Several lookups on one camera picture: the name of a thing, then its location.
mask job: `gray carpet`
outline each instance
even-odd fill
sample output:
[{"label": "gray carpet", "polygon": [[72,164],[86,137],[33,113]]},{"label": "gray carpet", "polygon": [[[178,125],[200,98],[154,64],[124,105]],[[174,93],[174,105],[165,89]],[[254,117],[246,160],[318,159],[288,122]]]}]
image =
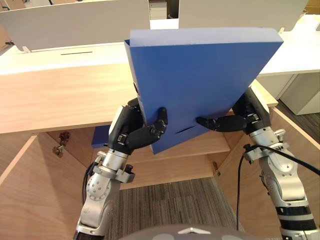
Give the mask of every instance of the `gray carpet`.
[{"label": "gray carpet", "polygon": [[118,203],[106,240],[166,224],[236,228],[235,214],[213,177],[121,190]]},{"label": "gray carpet", "polygon": [[295,115],[281,100],[278,102],[276,108],[320,144],[320,113]]}]

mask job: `blue binder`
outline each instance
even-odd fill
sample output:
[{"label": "blue binder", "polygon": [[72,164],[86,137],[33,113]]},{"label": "blue binder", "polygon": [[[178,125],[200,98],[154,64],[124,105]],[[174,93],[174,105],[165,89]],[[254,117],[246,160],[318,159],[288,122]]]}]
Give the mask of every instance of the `blue binder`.
[{"label": "blue binder", "polygon": [[282,43],[272,28],[132,30],[124,44],[144,120],[168,114],[153,153],[207,132],[196,117],[225,115]]}]

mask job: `white desk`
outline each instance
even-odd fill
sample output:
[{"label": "white desk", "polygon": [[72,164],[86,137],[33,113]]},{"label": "white desk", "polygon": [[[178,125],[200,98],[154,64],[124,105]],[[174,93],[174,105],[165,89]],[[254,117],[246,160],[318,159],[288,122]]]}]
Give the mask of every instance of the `white desk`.
[{"label": "white desk", "polygon": [[[259,76],[320,72],[319,15],[303,16]],[[151,20],[151,29],[177,29],[178,19]],[[24,53],[15,46],[0,57],[0,75],[40,70],[128,63],[122,42],[74,46]]]}]

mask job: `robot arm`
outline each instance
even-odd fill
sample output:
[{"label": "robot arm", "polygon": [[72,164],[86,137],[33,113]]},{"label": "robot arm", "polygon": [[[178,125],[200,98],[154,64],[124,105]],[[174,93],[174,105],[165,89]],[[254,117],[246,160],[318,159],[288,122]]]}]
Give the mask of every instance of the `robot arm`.
[{"label": "robot arm", "polygon": [[126,165],[128,155],[156,142],[166,131],[167,124],[164,107],[158,110],[156,121],[149,126],[144,126],[137,98],[119,107],[109,129],[109,151],[98,152],[89,170],[92,177],[86,185],[86,199],[74,240],[104,239],[116,209],[120,183],[130,183],[135,177],[133,167]]},{"label": "robot arm", "polygon": [[[266,146],[293,156],[287,149],[289,145],[283,142],[285,130],[271,129],[268,107],[250,87],[232,109],[235,116],[218,119],[198,117],[196,120],[204,127],[215,131],[243,130],[256,145]],[[261,179],[275,206],[281,224],[282,238],[284,240],[320,239],[320,230],[315,224],[305,189],[297,173],[298,164],[262,147],[246,146],[246,152],[243,155],[250,163],[259,159],[262,168]]]}]

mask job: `wooden panel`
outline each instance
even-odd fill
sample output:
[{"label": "wooden panel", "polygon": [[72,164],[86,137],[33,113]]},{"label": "wooden panel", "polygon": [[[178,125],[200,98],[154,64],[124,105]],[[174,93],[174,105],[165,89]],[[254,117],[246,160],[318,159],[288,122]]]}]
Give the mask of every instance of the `wooden panel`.
[{"label": "wooden panel", "polygon": [[260,95],[269,108],[278,105],[278,101],[255,79],[251,84],[251,88],[256,95]]},{"label": "wooden panel", "polygon": [[26,8],[22,0],[4,0],[4,2],[6,3],[6,6],[10,8],[10,10]]},{"label": "wooden panel", "polygon": [[307,14],[320,14],[320,6],[306,6]]},{"label": "wooden panel", "polygon": [[[4,11],[2,6],[7,6],[4,0],[0,0],[0,12]],[[7,47],[6,42],[10,42],[10,41],[11,41],[10,37],[7,35],[2,25],[0,25],[0,51],[5,47]]]},{"label": "wooden panel", "polygon": [[91,157],[93,154],[91,143],[95,133],[95,128],[85,127],[63,131],[50,131],[48,134],[59,144],[59,135],[65,131],[70,133],[70,139],[66,144],[65,149],[85,167],[88,167],[91,163]]},{"label": "wooden panel", "polygon": [[[0,134],[107,125],[137,96],[127,63],[2,75],[0,86]],[[274,106],[270,96],[265,101]]]},{"label": "wooden panel", "polygon": [[[271,123],[274,130],[286,130],[285,141],[290,144],[289,150],[305,162],[320,167],[320,145],[308,136],[301,128],[289,120],[278,109],[271,111]],[[232,149],[220,166],[221,176],[215,176],[224,195],[236,210],[237,203],[237,170],[243,146],[251,143],[244,135]],[[262,185],[259,175],[261,168],[258,161],[253,165],[244,162],[241,168],[240,222],[247,233],[263,238],[280,237],[276,210],[267,190]],[[312,213],[320,221],[320,178],[304,167],[298,167],[299,177],[304,185]]]},{"label": "wooden panel", "polygon": [[8,167],[31,133],[4,134],[0,136],[0,174]]},{"label": "wooden panel", "polygon": [[[244,134],[245,133],[243,131],[224,132],[223,136],[226,142],[228,143],[229,148],[233,149],[238,144],[238,142],[240,141],[240,139]],[[208,154],[207,157],[212,164],[213,162],[215,162],[216,166],[219,168],[229,154],[230,152],[219,152],[219,153]]]},{"label": "wooden panel", "polygon": [[0,177],[1,239],[72,238],[85,168],[68,152],[55,156],[54,144],[46,133],[32,136]]},{"label": "wooden panel", "polygon": [[206,155],[139,162],[134,164],[133,172],[133,182],[121,184],[121,189],[213,176],[213,169]]},{"label": "wooden panel", "polygon": [[134,164],[228,151],[230,151],[230,148],[223,134],[221,132],[210,131],[156,155],[153,155],[149,146],[137,149],[133,152],[132,156],[129,157],[128,161],[130,164]]}]

